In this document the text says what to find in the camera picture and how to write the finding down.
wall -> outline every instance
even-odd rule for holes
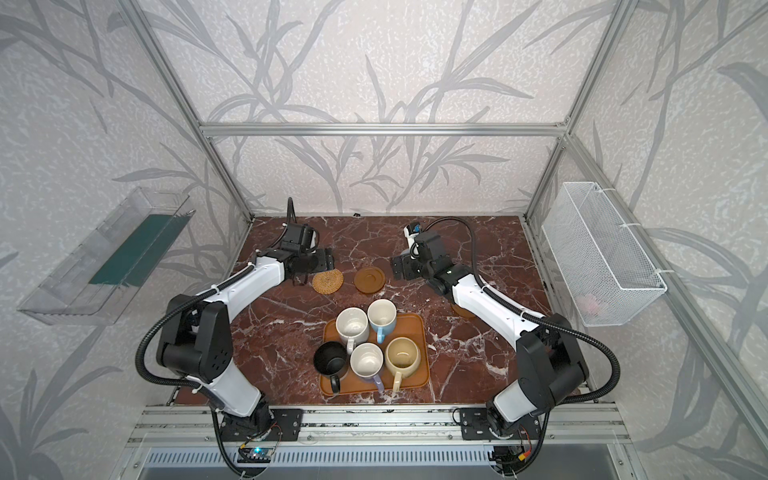
[[[247,227],[117,9],[0,5],[2,478],[108,475],[139,412],[170,395],[138,378],[139,339],[173,295],[227,274]],[[136,186],[188,191],[197,212],[118,322],[18,313]]]
[[[764,392],[766,13],[765,2],[639,8],[575,129]],[[583,180],[574,167],[566,157],[554,193]],[[554,193],[531,219],[543,244]],[[619,355],[612,398],[650,478],[768,478],[768,460],[663,299],[589,333]],[[587,354],[600,384],[607,366]]]
[[[209,122],[559,122],[613,0],[141,0]],[[251,207],[525,211],[547,138],[221,138]]]

white mug with purple handle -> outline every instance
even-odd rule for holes
[[[346,345],[346,354],[352,355],[355,346],[368,341],[368,316],[356,306],[344,309],[336,317],[336,331]]]
[[[376,332],[376,342],[384,343],[384,337],[395,331],[397,307],[385,298],[378,299],[368,306],[368,321]]]
[[[381,372],[384,370],[384,353],[374,343],[363,343],[355,347],[349,358],[352,371],[364,382],[374,382],[379,393],[384,393]]]

mug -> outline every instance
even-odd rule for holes
[[[368,317],[356,306],[344,309],[336,317],[336,331],[342,343],[346,344],[347,355],[352,355],[355,346],[368,340]]]
[[[365,382],[374,382],[379,393],[384,393],[381,372],[384,370],[384,354],[378,345],[363,343],[355,348],[349,358],[352,371]]]
[[[333,393],[341,392],[341,380],[346,376],[346,348],[338,342],[325,342],[315,351],[315,370],[331,381]]]
[[[400,336],[389,342],[384,354],[386,368],[395,376],[392,391],[400,390],[402,379],[410,377],[419,369],[422,354],[410,338]]]
[[[378,299],[368,306],[368,321],[376,331],[376,342],[384,343],[397,325],[397,307],[385,298]]]

green sheet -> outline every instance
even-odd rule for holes
[[[115,250],[89,283],[144,285],[190,218],[156,214],[148,216]]]

yellow mug handle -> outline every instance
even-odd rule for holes
[[[392,384],[392,393],[400,390],[400,384],[402,383],[402,373],[395,373],[395,382]]]

